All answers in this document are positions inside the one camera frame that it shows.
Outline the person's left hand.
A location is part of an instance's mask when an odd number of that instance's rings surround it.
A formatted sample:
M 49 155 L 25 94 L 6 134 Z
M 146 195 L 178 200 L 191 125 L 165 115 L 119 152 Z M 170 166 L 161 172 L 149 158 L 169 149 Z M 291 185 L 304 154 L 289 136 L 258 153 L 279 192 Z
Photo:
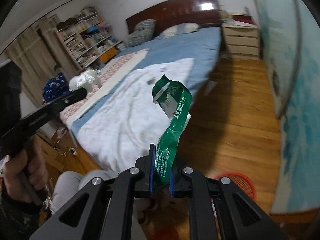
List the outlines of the person's left hand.
M 37 135 L 32 137 L 32 141 L 27 143 L 27 148 L 23 149 L 14 158 L 4 164 L 3 175 L 4 184 L 8 195 L 20 202 L 30 203 L 32 198 L 20 180 L 20 176 L 27 173 L 26 178 L 35 191 L 42 190 L 48 183 L 48 171 L 46 162 L 42 157 L 41 140 Z

